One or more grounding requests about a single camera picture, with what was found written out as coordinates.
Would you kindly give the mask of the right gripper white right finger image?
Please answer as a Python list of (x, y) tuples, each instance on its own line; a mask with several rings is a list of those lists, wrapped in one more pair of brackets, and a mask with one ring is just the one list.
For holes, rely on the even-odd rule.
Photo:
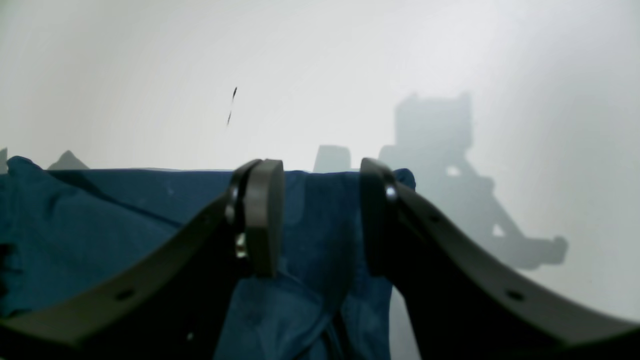
[(510, 269), (438, 207), (363, 158), (366, 262), (402, 294), (423, 360), (637, 360), (639, 324)]

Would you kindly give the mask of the right gripper white left finger image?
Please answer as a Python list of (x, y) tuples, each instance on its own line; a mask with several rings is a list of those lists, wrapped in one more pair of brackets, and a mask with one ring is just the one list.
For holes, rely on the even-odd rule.
[(211, 360), (239, 280), (278, 271), (285, 173), (236, 169), (224, 194), (98, 287), (1, 321), (3, 360)]

